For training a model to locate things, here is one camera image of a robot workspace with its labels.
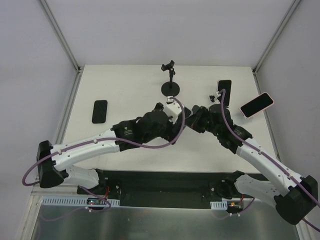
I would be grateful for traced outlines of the black round base clamp stand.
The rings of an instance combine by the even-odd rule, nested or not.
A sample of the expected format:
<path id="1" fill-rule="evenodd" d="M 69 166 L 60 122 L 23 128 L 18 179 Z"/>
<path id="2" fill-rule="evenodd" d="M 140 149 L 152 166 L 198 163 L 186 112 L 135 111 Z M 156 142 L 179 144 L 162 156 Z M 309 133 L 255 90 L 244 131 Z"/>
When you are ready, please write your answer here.
<path id="1" fill-rule="evenodd" d="M 161 70 L 163 72 L 168 71 L 169 72 L 169 81 L 165 82 L 161 86 L 161 93 L 166 96 L 173 96 L 176 97 L 180 93 L 180 86 L 173 81 L 173 78 L 176 74 L 174 69 L 175 62 L 171 60 L 168 64 L 162 64 Z"/>

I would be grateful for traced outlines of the black phone dark case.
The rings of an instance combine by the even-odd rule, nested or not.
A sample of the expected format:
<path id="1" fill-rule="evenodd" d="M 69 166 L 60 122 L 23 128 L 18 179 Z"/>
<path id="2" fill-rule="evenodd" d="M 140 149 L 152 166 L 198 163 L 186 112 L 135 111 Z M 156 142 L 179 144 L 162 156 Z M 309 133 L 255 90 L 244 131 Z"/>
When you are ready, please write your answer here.
<path id="1" fill-rule="evenodd" d="M 92 119 L 93 124 L 104 124 L 107 119 L 107 100 L 96 100 L 93 105 Z"/>

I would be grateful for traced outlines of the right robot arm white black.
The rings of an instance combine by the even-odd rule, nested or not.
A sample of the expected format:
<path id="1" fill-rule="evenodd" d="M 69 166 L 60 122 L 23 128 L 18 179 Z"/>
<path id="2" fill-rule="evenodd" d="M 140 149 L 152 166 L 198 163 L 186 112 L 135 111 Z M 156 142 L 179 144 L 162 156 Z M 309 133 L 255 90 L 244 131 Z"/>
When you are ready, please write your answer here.
<path id="1" fill-rule="evenodd" d="M 186 125 L 198 133 L 212 133 L 224 148 L 246 160 L 266 178 L 257 180 L 235 171 L 221 187 L 223 198 L 249 195 L 274 207 L 291 225 L 297 225 L 319 204 L 317 180 L 311 175 L 303 177 L 269 156 L 251 133 L 233 123 L 225 107 L 194 105 Z"/>

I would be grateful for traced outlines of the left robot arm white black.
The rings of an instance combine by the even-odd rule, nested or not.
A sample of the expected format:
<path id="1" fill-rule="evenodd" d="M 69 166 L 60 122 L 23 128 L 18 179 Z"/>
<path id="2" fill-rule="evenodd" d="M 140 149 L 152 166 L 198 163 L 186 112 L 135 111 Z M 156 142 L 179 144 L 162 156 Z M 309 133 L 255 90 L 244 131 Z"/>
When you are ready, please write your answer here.
<path id="1" fill-rule="evenodd" d="M 68 184 L 84 187 L 96 195 L 102 194 L 106 188 L 103 171 L 76 164 L 100 155 L 146 148 L 147 143 L 156 138 L 174 144 L 183 129 L 183 110 L 176 101 L 159 102 L 144 116 L 121 121 L 87 139 L 55 145 L 47 140 L 41 142 L 37 154 L 39 186 L 48 189 Z"/>

